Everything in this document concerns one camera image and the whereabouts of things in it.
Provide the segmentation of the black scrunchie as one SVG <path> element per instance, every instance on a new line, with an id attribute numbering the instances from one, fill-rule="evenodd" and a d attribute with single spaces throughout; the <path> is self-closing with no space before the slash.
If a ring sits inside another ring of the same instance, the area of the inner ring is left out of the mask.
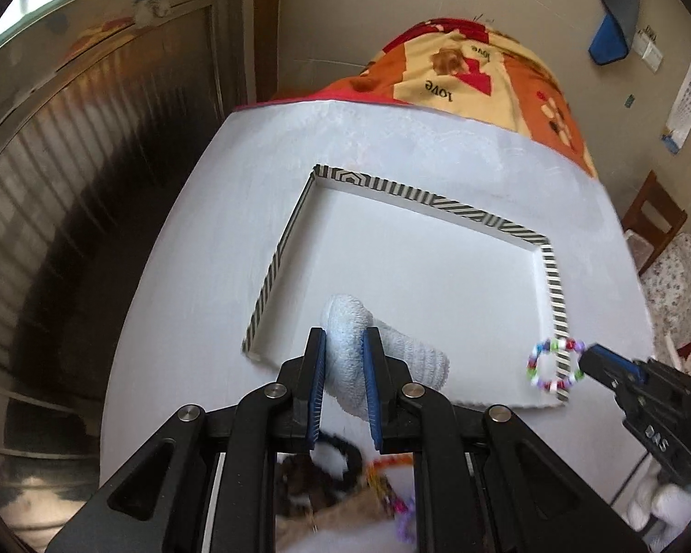
<path id="1" fill-rule="evenodd" d="M 339 435 L 322 432 L 314 452 L 290 454 L 275 467 L 275 484 L 285 495 L 347 493 L 363 472 L 361 450 Z"/>

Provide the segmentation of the beige leopard bow hairclip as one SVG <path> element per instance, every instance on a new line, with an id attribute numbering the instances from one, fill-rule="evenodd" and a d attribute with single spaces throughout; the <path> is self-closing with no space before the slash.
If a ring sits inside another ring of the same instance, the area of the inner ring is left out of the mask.
<path id="1" fill-rule="evenodd" d="M 388 512 L 363 481 L 361 453 L 345 456 L 340 477 L 310 454 L 292 454 L 275 466 L 275 546 L 287 549 L 313 533 L 347 532 L 387 521 Z"/>

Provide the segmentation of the floral fabric pile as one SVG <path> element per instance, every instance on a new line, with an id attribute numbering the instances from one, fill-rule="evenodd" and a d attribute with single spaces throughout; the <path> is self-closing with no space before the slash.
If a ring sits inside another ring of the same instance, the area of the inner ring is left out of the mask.
<path id="1" fill-rule="evenodd" d="M 691 376 L 691 234 L 679 232 L 642 274 L 653 357 Z"/>

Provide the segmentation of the striped white tray box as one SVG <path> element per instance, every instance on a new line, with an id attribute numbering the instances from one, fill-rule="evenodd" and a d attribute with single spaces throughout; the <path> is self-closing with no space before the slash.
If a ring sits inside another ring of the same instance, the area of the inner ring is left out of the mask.
<path id="1" fill-rule="evenodd" d="M 317 165 L 289 215 L 242 340 L 275 366 L 336 294 L 441 350 L 454 401 L 567 403 L 575 362 L 547 236 L 388 178 Z"/>

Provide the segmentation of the brown wooden chair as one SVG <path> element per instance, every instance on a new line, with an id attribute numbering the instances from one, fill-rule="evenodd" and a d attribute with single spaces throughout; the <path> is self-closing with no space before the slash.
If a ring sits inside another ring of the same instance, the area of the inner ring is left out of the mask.
<path id="1" fill-rule="evenodd" d="M 639 276 L 642 276 L 672 243 L 686 220 L 688 213 L 669 195 L 656 173 L 650 171 L 621 219 L 624 232 L 639 237 L 650 247 L 650 252 L 640 255 L 640 261 L 637 262 Z"/>

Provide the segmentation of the orange red love blanket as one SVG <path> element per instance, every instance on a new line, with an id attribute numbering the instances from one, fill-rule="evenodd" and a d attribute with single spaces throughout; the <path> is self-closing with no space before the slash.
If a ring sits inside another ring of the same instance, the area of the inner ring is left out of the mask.
<path id="1" fill-rule="evenodd" d="M 477 21 L 423 21 L 383 46 L 361 74 L 312 93 L 279 90 L 267 102 L 317 100 L 416 106 L 470 118 L 526 136 L 598 176 L 553 72 L 514 37 Z"/>

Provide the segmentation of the blue grey hanging cloth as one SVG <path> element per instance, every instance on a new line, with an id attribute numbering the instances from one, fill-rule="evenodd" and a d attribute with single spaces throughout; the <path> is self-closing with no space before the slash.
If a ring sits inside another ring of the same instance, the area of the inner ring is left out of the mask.
<path id="1" fill-rule="evenodd" d="M 591 61 L 605 66 L 625 59 L 637 32 L 640 0 L 600 0 L 605 15 L 588 53 Z"/>

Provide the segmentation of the white wall calendar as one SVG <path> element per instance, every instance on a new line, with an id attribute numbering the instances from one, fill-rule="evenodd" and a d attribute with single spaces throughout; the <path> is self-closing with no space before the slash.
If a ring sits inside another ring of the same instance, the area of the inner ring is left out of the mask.
<path id="1" fill-rule="evenodd" d="M 665 121 L 660 140 L 669 153 L 677 155 L 691 132 L 691 63 Z"/>

